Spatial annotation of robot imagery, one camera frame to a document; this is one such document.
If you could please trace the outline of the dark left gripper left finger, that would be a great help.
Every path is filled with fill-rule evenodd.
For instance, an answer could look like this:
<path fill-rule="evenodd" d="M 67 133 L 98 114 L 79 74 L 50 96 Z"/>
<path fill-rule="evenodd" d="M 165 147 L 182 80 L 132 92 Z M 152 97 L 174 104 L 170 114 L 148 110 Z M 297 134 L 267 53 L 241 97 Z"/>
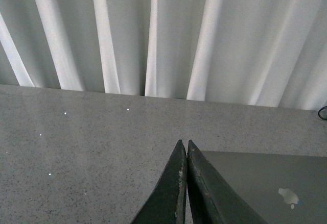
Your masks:
<path fill-rule="evenodd" d="M 188 160 L 178 140 L 147 201 L 132 223 L 185 223 Z"/>

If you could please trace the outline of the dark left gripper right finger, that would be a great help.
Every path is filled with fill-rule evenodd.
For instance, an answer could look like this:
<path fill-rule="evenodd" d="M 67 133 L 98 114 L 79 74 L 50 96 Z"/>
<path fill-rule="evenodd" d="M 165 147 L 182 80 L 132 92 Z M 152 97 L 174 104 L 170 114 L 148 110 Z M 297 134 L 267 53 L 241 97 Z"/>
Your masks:
<path fill-rule="evenodd" d="M 187 186 L 193 223 L 266 223 L 192 140 L 188 144 Z"/>

